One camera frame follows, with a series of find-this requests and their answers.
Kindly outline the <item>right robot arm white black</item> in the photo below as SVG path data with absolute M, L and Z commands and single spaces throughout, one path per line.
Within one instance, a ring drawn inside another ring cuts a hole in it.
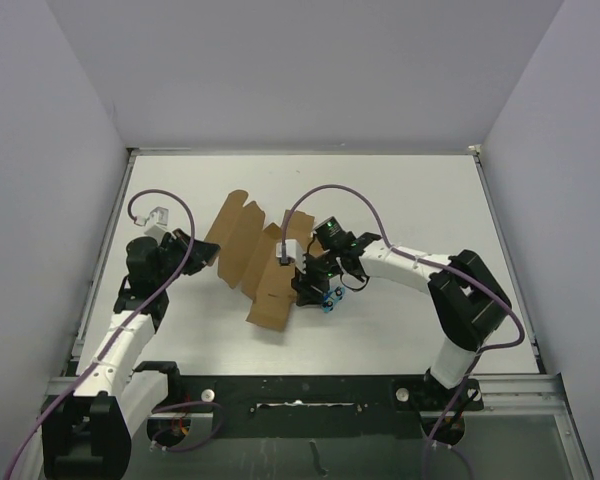
M 331 284 L 345 274 L 363 283 L 388 280 L 428 295 L 445 340 L 429 369 L 432 378 L 424 394 L 439 409 L 457 401 L 462 378 L 511 307 L 481 257 L 471 250 L 444 256 L 391 247 L 377 233 L 355 236 L 333 217 L 314 229 L 311 240 L 319 243 L 321 254 L 311 254 L 309 246 L 295 239 L 276 247 L 279 262 L 295 267 L 291 286 L 296 304 L 332 310 L 342 294 Z

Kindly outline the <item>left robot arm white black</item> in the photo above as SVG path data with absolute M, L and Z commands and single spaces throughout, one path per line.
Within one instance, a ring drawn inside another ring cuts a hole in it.
M 127 274 L 91 364 L 42 422 L 43 470 L 49 479 L 120 479 L 132 440 L 154 408 L 170 411 L 185 397 L 174 361 L 142 361 L 169 305 L 166 288 L 211 264 L 219 245 L 180 229 L 160 230 L 126 246 Z

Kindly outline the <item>brown cardboard box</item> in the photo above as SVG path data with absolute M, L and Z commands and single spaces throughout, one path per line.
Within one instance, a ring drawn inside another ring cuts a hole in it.
M 290 220 L 283 233 L 278 224 L 265 222 L 265 212 L 248 197 L 245 190 L 230 192 L 204 241 L 220 246 L 214 258 L 218 277 L 252 301 L 246 321 L 282 332 L 297 294 L 291 287 L 295 269 L 278 263 L 276 248 L 283 239 L 306 248 L 314 218 L 302 211 L 287 213 Z

